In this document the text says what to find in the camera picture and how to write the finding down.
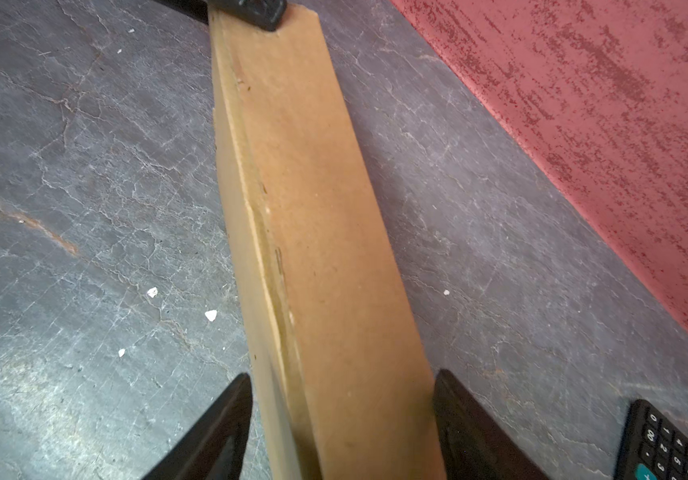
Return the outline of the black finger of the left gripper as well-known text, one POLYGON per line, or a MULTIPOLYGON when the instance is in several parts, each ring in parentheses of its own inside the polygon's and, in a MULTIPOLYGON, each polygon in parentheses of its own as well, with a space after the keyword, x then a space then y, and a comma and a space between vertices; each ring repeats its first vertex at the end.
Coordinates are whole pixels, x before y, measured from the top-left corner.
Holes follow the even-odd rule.
POLYGON ((288 7, 287 0, 155 0, 178 13, 209 24, 210 7, 264 31, 276 31, 288 7))

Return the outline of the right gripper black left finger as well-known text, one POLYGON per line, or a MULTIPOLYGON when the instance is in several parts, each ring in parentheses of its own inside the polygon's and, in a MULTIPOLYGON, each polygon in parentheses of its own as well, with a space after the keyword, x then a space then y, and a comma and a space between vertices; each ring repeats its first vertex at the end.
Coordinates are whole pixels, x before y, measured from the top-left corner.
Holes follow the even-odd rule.
POLYGON ((252 411, 251 378, 241 373, 144 478, 238 480, 250 436, 252 411))

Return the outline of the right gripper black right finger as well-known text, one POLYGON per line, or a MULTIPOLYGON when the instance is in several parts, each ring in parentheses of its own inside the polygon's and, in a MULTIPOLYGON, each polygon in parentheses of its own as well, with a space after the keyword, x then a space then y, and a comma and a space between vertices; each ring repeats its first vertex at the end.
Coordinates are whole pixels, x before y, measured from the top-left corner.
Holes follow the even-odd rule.
POLYGON ((449 479, 547 479, 448 369, 437 373, 433 410, 449 479))

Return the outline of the brown cardboard box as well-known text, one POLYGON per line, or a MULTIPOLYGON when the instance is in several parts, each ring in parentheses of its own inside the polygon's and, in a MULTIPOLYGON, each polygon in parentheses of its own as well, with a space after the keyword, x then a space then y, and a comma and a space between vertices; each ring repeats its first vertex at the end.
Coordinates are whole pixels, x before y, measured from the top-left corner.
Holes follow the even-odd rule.
POLYGON ((272 475, 442 479, 434 378, 316 12, 209 13, 221 203, 272 475))

